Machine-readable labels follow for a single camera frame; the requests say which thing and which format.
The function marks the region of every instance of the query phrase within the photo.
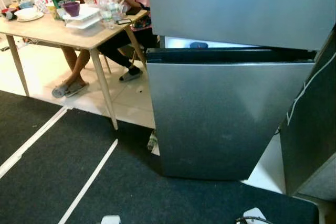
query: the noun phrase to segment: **refrigerator door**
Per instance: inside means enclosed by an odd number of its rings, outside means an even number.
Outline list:
[[[150,49],[164,175],[247,179],[300,91],[314,52]]]
[[[336,0],[151,0],[162,36],[320,50]]]

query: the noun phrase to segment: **white tile floor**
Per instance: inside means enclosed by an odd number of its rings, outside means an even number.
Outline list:
[[[3,48],[6,43],[5,40],[0,40],[0,48]],[[58,48],[28,45],[19,49],[19,55],[31,97],[95,114],[108,115],[91,60],[82,71],[83,78],[90,83],[88,89],[71,98],[55,99],[51,95],[52,89],[70,74],[62,51]],[[123,74],[124,69],[111,60],[108,61],[111,74],[108,73],[105,62],[103,60],[101,62],[117,119],[155,128],[148,77],[145,71],[140,79],[129,83],[120,83],[118,78]],[[136,62],[136,65],[143,68],[140,62]],[[0,90],[25,95],[10,50],[0,52]],[[280,138],[279,135],[276,135],[251,176],[244,183],[285,193],[283,171]]]

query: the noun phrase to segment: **smartphone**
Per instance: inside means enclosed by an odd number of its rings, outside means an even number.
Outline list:
[[[129,18],[126,18],[126,19],[118,20],[116,23],[117,23],[118,25],[123,25],[123,24],[132,23],[132,20],[130,20]]]
[[[141,11],[141,7],[131,7],[131,9],[126,12],[126,15],[136,15],[139,11]]]

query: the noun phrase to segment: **black pants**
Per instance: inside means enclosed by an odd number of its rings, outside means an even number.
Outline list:
[[[151,28],[135,31],[134,35],[137,41],[144,48],[156,47],[156,35],[153,35],[153,30]],[[98,47],[98,50],[105,56],[109,57],[111,60],[114,60],[119,65],[129,68],[131,66],[131,62],[127,57],[118,51],[118,48],[126,46],[129,43],[131,43],[131,41],[127,33],[123,31],[101,44]]]

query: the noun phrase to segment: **slipper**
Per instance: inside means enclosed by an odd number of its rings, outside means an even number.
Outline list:
[[[84,86],[80,85],[80,84],[77,83],[77,82],[74,82],[73,84],[71,84],[71,85],[68,87],[68,90],[66,91],[65,96],[66,96],[66,97],[71,97],[71,96],[73,96],[74,94],[77,94],[79,91],[81,91],[81,90],[83,90],[84,88],[86,88],[88,85],[89,85],[88,82],[86,82]]]
[[[142,75],[141,70],[137,74],[130,74],[130,73],[127,72],[119,78],[119,81],[121,81],[121,82],[131,81],[133,79],[139,78],[141,75]]]
[[[55,98],[61,98],[65,95],[68,89],[68,85],[64,84],[64,82],[58,86],[56,86],[51,92]]]

